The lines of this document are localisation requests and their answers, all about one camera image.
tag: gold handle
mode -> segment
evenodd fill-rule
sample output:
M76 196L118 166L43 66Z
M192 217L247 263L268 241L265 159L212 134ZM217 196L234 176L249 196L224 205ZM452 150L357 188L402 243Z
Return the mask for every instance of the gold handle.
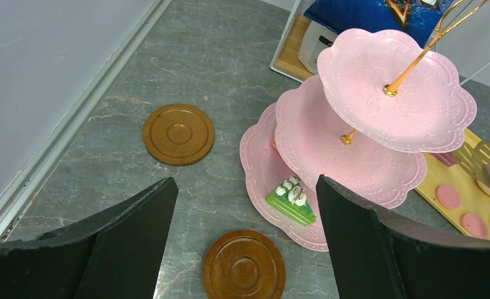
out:
M464 0L459 0L458 2L454 3L447 11L443 14L441 17L438 25L436 26L436 36L428 43L428 45L423 49L421 54L414 59L414 61L406 68L406 70L397 78L395 79L394 82L392 82L389 85L385 85L383 88L383 91L393 97L397 94L397 90L399 88L399 85L406 79L406 76L412 72L412 70L420 63L420 61L423 59L425 54L427 54L432 47L443 37L445 34L449 33L449 31L453 30L456 28L456 26L460 25L465 19L467 19L470 15L474 14L482 5L484 5L488 0L483 0L482 3L478 4L472 11L470 11L467 15L462 17L458 22L454 23L453 25L449 26L445 31L441 30L441 27L443 26L443 21L445 21L445 18L449 15L449 13L456 8L456 6L460 5Z
M355 132L357 132L357 130L356 129L353 129L347 135L342 135L340 137L340 140L342 141L342 143L344 143L345 145L351 145L352 144L352 138L355 135Z

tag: pink scalloped plate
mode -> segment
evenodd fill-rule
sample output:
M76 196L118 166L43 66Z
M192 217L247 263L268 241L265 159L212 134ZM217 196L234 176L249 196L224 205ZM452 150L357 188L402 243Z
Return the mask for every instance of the pink scalloped plate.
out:
M426 175L422 153L387 148L363 134L351 145L340 137L352 128L331 109L319 76L313 76L278 99L275 141L278 152L296 175L314 190L326 176L389 209L406 199Z
M309 205L317 217L315 223L308 227L293 221L271 207L266 201L266 196L278 184L294 175L270 146L276 127L275 110L276 104L269 106L261 115L258 123L250 127L241 138L239 155L245 170L247 192L252 204L263 218L281 228L301 246L314 251L326 252L328 248L314 189L311 190L302 186L305 188L304 192L307 195Z
M449 59L428 52L395 97L383 91L421 51L400 31L342 32L318 59L328 102L350 126L394 150L458 149L465 128L476 117L476 102L460 87L458 71Z

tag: gray marble countertop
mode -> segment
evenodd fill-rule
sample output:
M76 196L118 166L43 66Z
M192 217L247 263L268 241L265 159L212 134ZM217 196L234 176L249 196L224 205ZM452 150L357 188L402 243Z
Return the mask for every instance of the gray marble countertop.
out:
M280 249L287 270L283 298L338 298L328 253L297 245L260 216L239 159L243 133L281 93L299 85L269 70L288 16L258 0L174 0L9 240L71 224L172 176L180 192L156 298L206 298L203 257L218 238L238 229L261 232ZM465 87L479 107L471 129L490 140L490 88L471 81ZM169 167L146 152L144 121L169 103L196 105L214 123L213 149L197 164ZM395 211L454 230L413 191Z

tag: wooden coaster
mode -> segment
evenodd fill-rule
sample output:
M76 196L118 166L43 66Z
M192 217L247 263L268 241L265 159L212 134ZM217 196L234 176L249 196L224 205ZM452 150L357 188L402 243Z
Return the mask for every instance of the wooden coaster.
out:
M286 266L265 235L237 230L219 238L208 251L203 285L209 299L278 299L286 285Z
M215 137L208 115L187 104L171 104L155 110L142 129L148 152L170 166L197 163L210 152Z

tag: macaron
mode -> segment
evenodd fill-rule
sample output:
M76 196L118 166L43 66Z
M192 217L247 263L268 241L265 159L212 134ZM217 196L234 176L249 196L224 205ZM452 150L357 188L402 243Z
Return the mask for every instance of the macaron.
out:
M436 198L440 204L449 210L457 209L461 205L461 196L451 185L440 185L436 188Z
M460 225L471 237L485 239L489 235L488 226L480 216L475 213L466 213L460 217Z
M485 194L487 194L490 197L490 188L487 187L484 183L481 181L476 180L476 184L478 184L478 187L484 191Z

